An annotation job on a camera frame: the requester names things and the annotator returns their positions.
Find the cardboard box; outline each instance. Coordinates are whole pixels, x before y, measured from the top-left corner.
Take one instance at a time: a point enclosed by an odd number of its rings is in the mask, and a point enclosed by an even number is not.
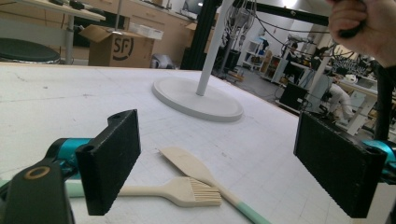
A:
[[[107,29],[90,25],[79,33],[91,41],[88,65],[149,68],[154,39],[125,31],[112,34]]]
[[[189,25],[186,26],[186,28],[190,30],[190,35],[186,43],[186,48],[189,48],[191,46],[192,40],[194,39],[194,34],[195,34],[195,29],[197,28],[197,24],[194,22],[190,23]],[[214,30],[213,29],[210,30],[209,37],[207,38],[206,47],[204,50],[205,53],[207,53],[207,51],[209,50],[210,41],[212,41],[213,33]]]

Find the white pole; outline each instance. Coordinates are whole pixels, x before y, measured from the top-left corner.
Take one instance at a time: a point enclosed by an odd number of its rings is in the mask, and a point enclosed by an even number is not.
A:
[[[212,73],[213,65],[215,64],[216,55],[221,43],[221,38],[224,32],[224,20],[227,14],[227,9],[233,4],[233,1],[223,1],[220,9],[219,18],[216,22],[216,28],[210,42],[209,51],[205,59],[204,68],[202,70],[201,78],[199,80],[197,95],[204,96],[207,83],[209,82],[210,74]]]

